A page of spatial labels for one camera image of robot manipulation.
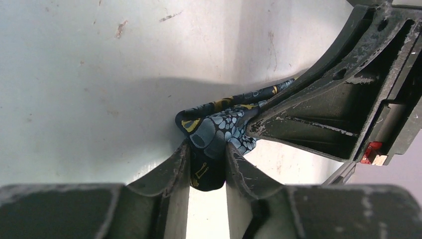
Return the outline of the blue floral necktie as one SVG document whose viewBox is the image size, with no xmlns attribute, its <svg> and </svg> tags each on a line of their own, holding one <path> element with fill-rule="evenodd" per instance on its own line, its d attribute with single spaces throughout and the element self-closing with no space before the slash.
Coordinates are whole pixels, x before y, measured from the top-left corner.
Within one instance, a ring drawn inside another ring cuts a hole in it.
<svg viewBox="0 0 422 239">
<path fill-rule="evenodd" d="M 191 146 L 190 185 L 193 188 L 208 192 L 224 185 L 226 145 L 233 144 L 241 155 L 252 151 L 257 139 L 247 135 L 247 124 L 268 100 L 294 81 L 290 78 L 176 114 L 175 124 Z"/>
</svg>

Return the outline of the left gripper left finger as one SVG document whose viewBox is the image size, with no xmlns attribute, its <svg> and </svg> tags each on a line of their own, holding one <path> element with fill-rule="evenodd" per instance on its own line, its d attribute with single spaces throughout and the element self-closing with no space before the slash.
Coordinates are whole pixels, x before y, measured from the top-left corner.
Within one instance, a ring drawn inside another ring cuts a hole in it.
<svg viewBox="0 0 422 239">
<path fill-rule="evenodd" d="M 190 190 L 187 141 L 128 185 L 15 184 L 0 189 L 3 239 L 183 239 Z"/>
</svg>

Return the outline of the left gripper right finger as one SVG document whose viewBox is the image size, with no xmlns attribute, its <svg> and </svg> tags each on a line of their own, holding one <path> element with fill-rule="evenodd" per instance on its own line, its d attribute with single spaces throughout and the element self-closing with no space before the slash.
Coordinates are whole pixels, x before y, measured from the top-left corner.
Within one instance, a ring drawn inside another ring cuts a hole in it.
<svg viewBox="0 0 422 239">
<path fill-rule="evenodd" d="M 232 239 L 419 239 L 422 211 L 394 185 L 283 185 L 229 143 L 225 152 Z"/>
</svg>

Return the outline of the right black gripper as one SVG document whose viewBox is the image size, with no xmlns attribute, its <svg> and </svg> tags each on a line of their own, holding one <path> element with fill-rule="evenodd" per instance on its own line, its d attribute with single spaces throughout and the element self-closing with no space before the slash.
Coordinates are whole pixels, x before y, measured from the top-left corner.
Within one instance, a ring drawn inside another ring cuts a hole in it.
<svg viewBox="0 0 422 239">
<path fill-rule="evenodd" d="M 387 166 L 422 128 L 422 5 L 350 4 L 328 50 L 247 132 L 338 162 Z"/>
</svg>

